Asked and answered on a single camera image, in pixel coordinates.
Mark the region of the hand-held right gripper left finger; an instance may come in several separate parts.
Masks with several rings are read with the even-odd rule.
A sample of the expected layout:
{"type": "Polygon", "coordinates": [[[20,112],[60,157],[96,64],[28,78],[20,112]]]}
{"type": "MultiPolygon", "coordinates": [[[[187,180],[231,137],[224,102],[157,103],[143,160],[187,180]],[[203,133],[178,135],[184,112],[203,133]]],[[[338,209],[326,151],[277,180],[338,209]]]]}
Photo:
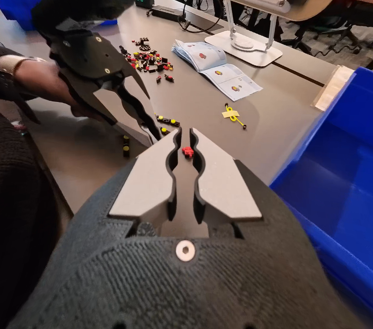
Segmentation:
{"type": "Polygon", "coordinates": [[[159,228],[176,214],[176,178],[182,128],[170,132],[134,160],[108,215],[159,228]]]}

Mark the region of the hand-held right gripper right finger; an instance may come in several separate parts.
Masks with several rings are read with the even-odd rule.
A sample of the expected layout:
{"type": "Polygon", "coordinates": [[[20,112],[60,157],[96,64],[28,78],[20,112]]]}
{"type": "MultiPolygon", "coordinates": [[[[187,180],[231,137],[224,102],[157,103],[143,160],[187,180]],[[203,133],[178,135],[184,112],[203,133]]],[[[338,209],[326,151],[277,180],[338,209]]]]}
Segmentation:
{"type": "Polygon", "coordinates": [[[209,226],[258,221],[259,207],[238,167],[238,161],[196,128],[189,130],[194,151],[193,213],[198,224],[209,226]]]}

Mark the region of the person's left forearm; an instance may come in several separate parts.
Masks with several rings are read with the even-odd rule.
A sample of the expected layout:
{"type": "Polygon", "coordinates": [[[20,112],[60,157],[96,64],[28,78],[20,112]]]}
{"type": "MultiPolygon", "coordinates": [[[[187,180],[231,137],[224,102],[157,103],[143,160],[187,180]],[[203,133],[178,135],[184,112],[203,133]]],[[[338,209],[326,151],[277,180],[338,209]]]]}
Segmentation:
{"type": "Polygon", "coordinates": [[[22,103],[35,98],[24,86],[16,80],[16,71],[25,61],[39,61],[37,57],[23,56],[6,48],[1,43],[0,48],[0,98],[20,106],[22,103]]]}

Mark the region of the black office chair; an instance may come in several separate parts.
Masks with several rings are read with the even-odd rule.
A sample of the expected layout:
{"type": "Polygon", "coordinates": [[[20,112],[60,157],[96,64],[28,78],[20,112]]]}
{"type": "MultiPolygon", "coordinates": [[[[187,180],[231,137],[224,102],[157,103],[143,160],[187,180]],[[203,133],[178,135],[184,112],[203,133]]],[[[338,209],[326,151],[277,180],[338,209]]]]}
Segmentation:
{"type": "Polygon", "coordinates": [[[348,49],[353,54],[359,54],[362,50],[360,40],[352,33],[352,23],[341,15],[322,15],[319,14],[312,19],[297,23],[298,29],[294,37],[291,39],[283,39],[281,43],[293,49],[299,49],[308,55],[316,57],[321,55],[327,56],[333,52],[339,54],[343,49],[348,49]],[[314,40],[318,40],[320,36],[339,36],[338,39],[330,44],[326,51],[318,51],[313,53],[311,47],[308,46],[303,38],[306,32],[314,32],[314,40]]]}

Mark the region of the clear plastic bag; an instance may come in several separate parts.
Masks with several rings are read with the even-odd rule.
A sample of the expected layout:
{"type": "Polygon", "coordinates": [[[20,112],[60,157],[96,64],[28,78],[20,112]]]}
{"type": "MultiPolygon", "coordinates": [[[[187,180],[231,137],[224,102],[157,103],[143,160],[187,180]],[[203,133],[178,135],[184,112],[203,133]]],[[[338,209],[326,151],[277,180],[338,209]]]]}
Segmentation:
{"type": "Polygon", "coordinates": [[[342,89],[346,86],[353,74],[354,70],[346,66],[338,65],[330,76],[328,82],[311,103],[311,106],[325,112],[341,93],[342,89]]]}

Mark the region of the person's left hand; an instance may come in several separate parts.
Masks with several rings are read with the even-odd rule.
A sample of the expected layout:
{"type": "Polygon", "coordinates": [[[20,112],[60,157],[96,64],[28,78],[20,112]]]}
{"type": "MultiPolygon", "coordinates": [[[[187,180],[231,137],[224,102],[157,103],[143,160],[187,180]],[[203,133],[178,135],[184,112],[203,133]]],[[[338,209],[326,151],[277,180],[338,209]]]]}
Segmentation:
{"type": "Polygon", "coordinates": [[[99,115],[84,108],[72,98],[67,84],[59,77],[59,67],[55,63],[25,60],[18,66],[14,80],[27,95],[64,103],[70,106],[75,117],[103,121],[99,115]]]}

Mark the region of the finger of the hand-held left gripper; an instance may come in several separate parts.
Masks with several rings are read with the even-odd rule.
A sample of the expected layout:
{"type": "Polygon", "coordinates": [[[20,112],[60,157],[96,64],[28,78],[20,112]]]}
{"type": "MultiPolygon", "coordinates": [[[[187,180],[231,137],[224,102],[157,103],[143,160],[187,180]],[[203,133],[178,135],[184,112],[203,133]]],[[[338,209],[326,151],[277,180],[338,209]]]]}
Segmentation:
{"type": "Polygon", "coordinates": [[[118,86],[118,96],[125,112],[134,122],[123,122],[133,130],[138,141],[159,141],[161,133],[145,84],[139,76],[128,76],[118,86]]]}
{"type": "MultiPolygon", "coordinates": [[[[133,137],[133,130],[123,124],[123,122],[134,122],[134,120],[125,112],[121,100],[118,96],[118,88],[116,90],[109,90],[108,88],[101,88],[93,93],[98,101],[104,106],[109,114],[114,117],[116,122],[114,127],[121,132],[126,132],[133,137]]],[[[145,147],[154,145],[157,141],[138,141],[145,147]]]]}

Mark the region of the silver document stand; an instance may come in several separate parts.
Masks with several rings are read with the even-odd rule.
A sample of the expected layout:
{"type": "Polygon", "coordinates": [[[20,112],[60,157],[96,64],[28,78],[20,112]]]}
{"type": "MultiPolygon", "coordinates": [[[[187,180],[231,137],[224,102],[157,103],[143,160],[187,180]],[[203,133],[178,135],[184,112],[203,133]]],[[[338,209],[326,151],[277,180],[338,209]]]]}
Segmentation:
{"type": "Polygon", "coordinates": [[[229,30],[213,35],[206,42],[221,47],[225,52],[247,63],[265,67],[282,56],[282,52],[272,48],[279,16],[293,21],[304,21],[319,14],[328,5],[328,0],[223,0],[229,30]],[[237,32],[232,13],[232,1],[245,4],[270,15],[269,34],[266,44],[237,32]]]}

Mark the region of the blue plastic bin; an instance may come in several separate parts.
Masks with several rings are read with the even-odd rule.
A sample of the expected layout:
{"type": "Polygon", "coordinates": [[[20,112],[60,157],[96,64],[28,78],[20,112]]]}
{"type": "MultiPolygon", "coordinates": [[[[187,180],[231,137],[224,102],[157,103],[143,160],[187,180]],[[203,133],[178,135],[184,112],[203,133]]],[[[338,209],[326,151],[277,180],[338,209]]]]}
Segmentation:
{"type": "MultiPolygon", "coordinates": [[[[41,0],[0,0],[0,8],[6,19],[16,21],[23,30],[37,30],[33,23],[31,10],[40,1],[41,0]]],[[[77,22],[76,19],[67,18],[58,29],[67,32],[70,30],[90,29],[91,27],[102,24],[117,24],[117,18],[123,14],[123,12],[123,7],[121,7],[121,9],[118,7],[116,10],[114,7],[111,7],[111,13],[116,14],[115,18],[107,17],[106,20],[96,18],[82,23],[77,22]]]]}
{"type": "Polygon", "coordinates": [[[373,308],[373,73],[359,67],[270,188],[348,303],[373,308]]]}

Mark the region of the black piece with red tip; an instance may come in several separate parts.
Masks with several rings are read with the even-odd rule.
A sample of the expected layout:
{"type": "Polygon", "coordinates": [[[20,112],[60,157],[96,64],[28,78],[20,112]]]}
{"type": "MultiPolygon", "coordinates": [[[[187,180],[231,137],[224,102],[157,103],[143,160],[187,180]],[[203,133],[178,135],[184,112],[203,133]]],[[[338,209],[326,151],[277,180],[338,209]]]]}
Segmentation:
{"type": "Polygon", "coordinates": [[[162,80],[169,83],[174,83],[175,78],[171,74],[174,66],[168,59],[161,56],[160,53],[152,49],[148,37],[140,37],[138,40],[131,41],[137,48],[133,52],[128,51],[123,45],[119,45],[119,52],[124,56],[125,60],[139,73],[155,74],[156,84],[160,84],[162,80]]]}

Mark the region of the lego instruction booklet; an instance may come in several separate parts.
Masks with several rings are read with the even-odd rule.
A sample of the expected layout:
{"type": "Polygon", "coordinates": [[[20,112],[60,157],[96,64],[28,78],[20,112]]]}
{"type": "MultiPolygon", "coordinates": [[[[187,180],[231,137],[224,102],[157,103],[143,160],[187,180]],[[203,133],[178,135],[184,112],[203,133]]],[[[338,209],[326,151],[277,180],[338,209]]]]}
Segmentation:
{"type": "Polygon", "coordinates": [[[189,62],[233,102],[257,93],[263,88],[227,62],[226,53],[206,42],[185,43],[175,40],[172,51],[189,62]]]}

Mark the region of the black power adapter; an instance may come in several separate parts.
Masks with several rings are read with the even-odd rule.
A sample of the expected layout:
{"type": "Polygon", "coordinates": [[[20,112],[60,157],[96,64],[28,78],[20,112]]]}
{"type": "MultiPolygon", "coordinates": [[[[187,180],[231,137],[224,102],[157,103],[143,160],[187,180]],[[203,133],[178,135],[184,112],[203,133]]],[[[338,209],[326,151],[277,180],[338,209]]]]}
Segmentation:
{"type": "Polygon", "coordinates": [[[183,14],[182,10],[176,10],[161,5],[153,5],[152,8],[147,10],[146,16],[149,17],[150,15],[173,22],[185,22],[185,14],[183,14]]]}

